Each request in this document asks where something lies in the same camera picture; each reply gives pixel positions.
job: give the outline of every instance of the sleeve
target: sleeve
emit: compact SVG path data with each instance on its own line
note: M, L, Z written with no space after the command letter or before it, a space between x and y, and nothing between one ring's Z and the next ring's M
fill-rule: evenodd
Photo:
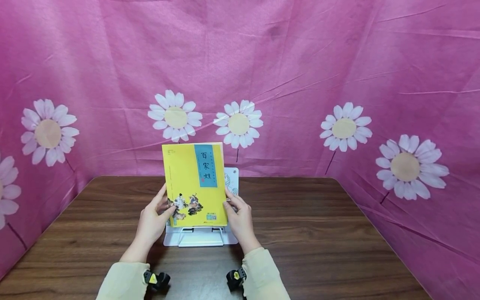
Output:
M144 273L149 264L115 263L103 279L96 300L141 300L145 297L147 284Z
M258 248L248 253L242 267L247 275L243 283L247 300L290 300L268 250Z

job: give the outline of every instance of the book stand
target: book stand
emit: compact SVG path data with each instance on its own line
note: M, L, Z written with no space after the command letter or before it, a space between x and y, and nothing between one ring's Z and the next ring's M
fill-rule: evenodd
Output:
M239 170L237 168L225 168L225 185L232 193L238 194ZM238 243L230 226L172 227L169 220L165 232L163 241L165 246L214 247Z

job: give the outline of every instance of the book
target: book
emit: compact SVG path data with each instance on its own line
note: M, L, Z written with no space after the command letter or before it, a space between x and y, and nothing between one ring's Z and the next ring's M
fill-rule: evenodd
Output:
M227 225L222 145L162 145L172 227Z

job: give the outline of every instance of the daisy print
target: daisy print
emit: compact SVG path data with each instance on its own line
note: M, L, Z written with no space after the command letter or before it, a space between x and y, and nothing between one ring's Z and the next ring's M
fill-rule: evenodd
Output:
M360 117L363 107L353 107L351 102L345 103L343 108L339 105L333 109L334 115L327 115L322 122L320 138L325 139L324 146L335 151L337 148L345 152L348 147L357 149L357 142L367 143L367 138L372 137L372 131L365 127L370 124L370 117Z
M182 93L174 94L171 90L165 91L165 96L156 94L157 104L150 105L148 117L154 119L153 128L163 130L163 137L178 142L180 139L188 141L189 135L195 136L195 128L202 125L202 114L196 111L195 102L185 102Z
M69 127L77 121L74 115L68 114L65 105L55 107L49 99L33 102L35 111L25 108L22 125L28 130L20 140L25 146L24 155L32 154L32 163L37 165L43 157L47 166L55 162L64 163L65 154L70 153L75 143L74 136L80 132Z
M5 227L5 216L17 212L18 204L13 200L22 192L18 185L13 184L18 176L18 169L13 167L14 164L12 156L3 160L0 156L0 229Z
M214 124L220 126L216 130L218 135L224 135L223 142L238 149L239 146L246 148L253 144L260 137L256 128L264 125L260 119L262 112L255 110L255 103L242 100L240 104L233 101L231 104L225 104L225 113L216 114L217 119Z
M430 191L425 185L437 189L446 186L441 177L449 174L448 168L436 164L442 152L436 144L426 140L420 144L418 136L400 136L398 143L388 140L380 146L383 157L376 159L376 164L384 168L377 173L387 190L393 189L395 195L406 200L416 200L417 195L423 199L430 198Z

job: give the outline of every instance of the pink backdrop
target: pink backdrop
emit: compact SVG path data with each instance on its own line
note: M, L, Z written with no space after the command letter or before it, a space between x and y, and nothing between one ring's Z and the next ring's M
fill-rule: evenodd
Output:
M3 1L0 276L93 177L163 174L188 138L241 176L336 178L434 299L480 298L479 11Z

